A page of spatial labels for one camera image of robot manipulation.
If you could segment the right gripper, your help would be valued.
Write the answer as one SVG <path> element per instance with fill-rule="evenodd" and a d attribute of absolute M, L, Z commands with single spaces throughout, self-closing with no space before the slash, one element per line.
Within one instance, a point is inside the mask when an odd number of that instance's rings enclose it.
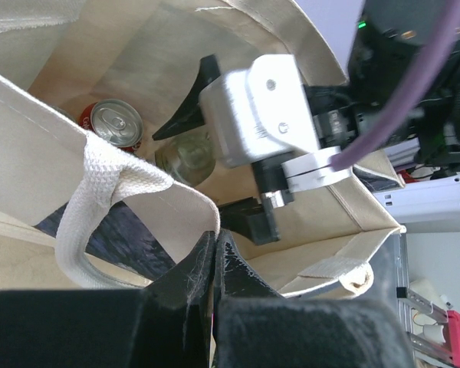
<path fill-rule="evenodd" d="M 304 87 L 320 147 L 349 146 L 376 125 L 393 90 L 379 84 L 352 83 Z"/>

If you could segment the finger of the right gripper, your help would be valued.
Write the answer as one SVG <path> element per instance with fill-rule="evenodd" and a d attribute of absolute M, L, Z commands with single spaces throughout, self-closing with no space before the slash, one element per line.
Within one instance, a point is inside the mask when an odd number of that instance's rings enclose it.
<path fill-rule="evenodd" d="M 220 75 L 217 57 L 214 54 L 203 57 L 199 62 L 199 71 L 188 95 L 172 117 L 152 135 L 153 140 L 166 140 L 202 127 L 205 121 L 199 106 L 199 95 Z"/>
<path fill-rule="evenodd" d="M 223 228 L 238 233 L 255 245 L 281 239 L 274 210 L 294 201 L 284 173 L 282 160 L 252 163 L 258 197 L 248 197 L 218 207 Z"/>

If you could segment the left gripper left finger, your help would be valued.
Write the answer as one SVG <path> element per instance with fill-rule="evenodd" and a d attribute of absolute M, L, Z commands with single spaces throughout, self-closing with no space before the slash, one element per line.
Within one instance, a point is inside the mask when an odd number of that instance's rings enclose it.
<path fill-rule="evenodd" d="M 0 291 L 0 367 L 207 367 L 215 246 L 144 288 Z"/>

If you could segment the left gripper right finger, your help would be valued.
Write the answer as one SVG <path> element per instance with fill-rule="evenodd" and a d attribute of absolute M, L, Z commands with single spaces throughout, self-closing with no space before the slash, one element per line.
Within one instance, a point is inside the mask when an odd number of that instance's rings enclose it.
<path fill-rule="evenodd" d="M 382 301 L 286 299 L 240 255 L 216 242 L 217 367 L 414 367 L 399 318 Z"/>

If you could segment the glass soda bottle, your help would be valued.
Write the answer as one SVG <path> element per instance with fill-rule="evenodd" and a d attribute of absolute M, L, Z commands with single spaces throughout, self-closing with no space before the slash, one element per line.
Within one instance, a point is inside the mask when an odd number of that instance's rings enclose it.
<path fill-rule="evenodd" d="M 215 168 L 212 144 L 205 131 L 173 137 L 154 153 L 154 159 L 157 167 L 191 187 L 203 183 Z"/>

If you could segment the red cola can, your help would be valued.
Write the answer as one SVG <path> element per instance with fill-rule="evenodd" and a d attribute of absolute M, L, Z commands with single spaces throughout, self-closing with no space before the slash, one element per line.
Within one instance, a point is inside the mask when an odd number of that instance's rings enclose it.
<path fill-rule="evenodd" d="M 78 118 L 85 130 L 96 133 L 111 145 L 135 153 L 144 133 L 140 114 L 128 103 L 119 99 L 105 99 L 87 106 Z"/>

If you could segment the canvas tote bag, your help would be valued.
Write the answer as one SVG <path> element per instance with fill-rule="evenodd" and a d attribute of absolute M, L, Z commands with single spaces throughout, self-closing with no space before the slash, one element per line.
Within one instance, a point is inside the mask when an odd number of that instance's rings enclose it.
<path fill-rule="evenodd" d="M 151 232 L 180 262 L 205 231 L 228 234 L 218 208 L 258 192 L 251 167 L 217 165 L 193 189 L 71 120 L 98 98 L 132 105 L 146 132 L 182 103 L 199 59 L 224 71 L 294 54 L 303 82 L 346 78 L 294 1 L 0 1 L 0 212 L 27 225 L 60 208 L 55 256 L 85 288 L 122 288 L 85 254 L 118 202 L 122 224 Z"/>

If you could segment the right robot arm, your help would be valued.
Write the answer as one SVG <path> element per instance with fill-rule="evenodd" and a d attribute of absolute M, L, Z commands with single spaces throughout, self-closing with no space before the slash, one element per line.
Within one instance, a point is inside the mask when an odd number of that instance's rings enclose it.
<path fill-rule="evenodd" d="M 368 1 L 346 83 L 302 81 L 292 54 L 221 72 L 215 55 L 155 141 L 205 127 L 217 160 L 250 165 L 257 199 L 220 209 L 223 226 L 277 242 L 274 212 L 349 177 L 374 150 L 411 137 L 430 166 L 460 165 L 460 1 Z"/>

